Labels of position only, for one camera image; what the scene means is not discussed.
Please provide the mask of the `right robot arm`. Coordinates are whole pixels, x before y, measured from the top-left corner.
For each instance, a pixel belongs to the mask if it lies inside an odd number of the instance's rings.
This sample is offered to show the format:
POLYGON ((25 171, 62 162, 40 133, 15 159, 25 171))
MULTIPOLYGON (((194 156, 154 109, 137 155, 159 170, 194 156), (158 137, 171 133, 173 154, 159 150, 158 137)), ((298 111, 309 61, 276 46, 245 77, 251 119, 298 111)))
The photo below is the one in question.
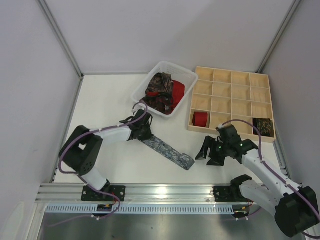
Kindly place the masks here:
POLYGON ((317 195, 311 187, 301 187, 277 170, 262 155, 261 145, 241 139, 232 124, 220 125, 217 131, 217 138, 205 137, 197 160, 209 158, 207 165, 222 167, 226 158, 232 158, 253 172, 262 185, 247 175, 235 178, 233 185, 243 198, 252 200, 272 215, 287 237, 303 234, 320 223, 317 195))

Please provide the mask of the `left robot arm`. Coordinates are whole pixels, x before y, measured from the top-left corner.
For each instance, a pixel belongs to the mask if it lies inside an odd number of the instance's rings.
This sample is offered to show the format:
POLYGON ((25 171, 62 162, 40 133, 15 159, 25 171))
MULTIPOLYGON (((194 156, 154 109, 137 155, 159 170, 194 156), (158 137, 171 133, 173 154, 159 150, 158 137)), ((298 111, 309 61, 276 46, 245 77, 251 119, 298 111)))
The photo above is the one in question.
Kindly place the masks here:
POLYGON ((147 140, 153 136, 152 119, 150 113, 139 109, 116 126, 100 130, 90 130, 83 125, 76 127, 59 152, 59 170, 63 172, 62 163, 65 163, 72 169, 70 174, 78 176, 93 191, 110 195, 110 181, 103 177, 96 167, 103 143, 112 145, 132 140, 147 140))

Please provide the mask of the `blue-grey floral tie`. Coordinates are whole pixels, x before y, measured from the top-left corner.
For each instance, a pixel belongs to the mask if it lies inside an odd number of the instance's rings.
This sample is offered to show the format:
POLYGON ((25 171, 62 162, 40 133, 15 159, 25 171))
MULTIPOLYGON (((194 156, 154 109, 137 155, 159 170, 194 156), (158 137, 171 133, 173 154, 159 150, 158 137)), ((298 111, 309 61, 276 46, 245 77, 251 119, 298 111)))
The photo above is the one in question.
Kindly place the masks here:
POLYGON ((191 156, 178 152, 156 136, 152 136, 141 142, 186 171, 195 164, 195 160, 191 156))

